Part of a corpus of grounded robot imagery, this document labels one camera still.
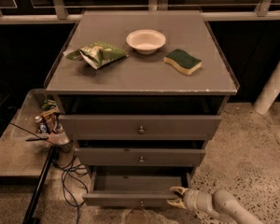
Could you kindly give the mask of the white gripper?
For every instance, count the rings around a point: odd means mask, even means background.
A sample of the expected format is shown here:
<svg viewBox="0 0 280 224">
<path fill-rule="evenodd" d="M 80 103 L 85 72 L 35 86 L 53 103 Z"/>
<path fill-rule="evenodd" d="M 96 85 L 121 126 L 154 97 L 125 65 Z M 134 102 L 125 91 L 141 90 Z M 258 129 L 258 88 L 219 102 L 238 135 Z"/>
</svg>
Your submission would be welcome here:
<svg viewBox="0 0 280 224">
<path fill-rule="evenodd" d="M 174 200 L 167 200 L 167 203 L 173 207 L 188 209 L 190 211 L 203 211 L 211 214 L 214 211 L 212 195 L 199 191 L 197 189 L 188 189 L 184 187 L 170 187 L 177 198 Z"/>
</svg>

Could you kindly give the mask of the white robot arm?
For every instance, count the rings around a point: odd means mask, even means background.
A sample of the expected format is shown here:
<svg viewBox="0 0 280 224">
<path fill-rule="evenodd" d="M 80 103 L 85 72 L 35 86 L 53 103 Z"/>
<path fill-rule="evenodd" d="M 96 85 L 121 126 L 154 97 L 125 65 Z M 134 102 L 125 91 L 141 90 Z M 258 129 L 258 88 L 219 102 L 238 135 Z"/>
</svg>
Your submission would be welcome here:
<svg viewBox="0 0 280 224">
<path fill-rule="evenodd" d="M 260 115 L 265 115 L 273 105 L 280 93 L 280 61 L 273 70 L 257 101 L 253 104 L 254 110 Z M 176 208 L 191 211 L 202 211 L 210 217 L 237 224 L 264 224 L 259 218 L 246 210 L 236 198 L 225 189 L 218 189 L 213 194 L 197 189 L 171 187 L 177 198 L 168 200 L 168 204 Z"/>
</svg>

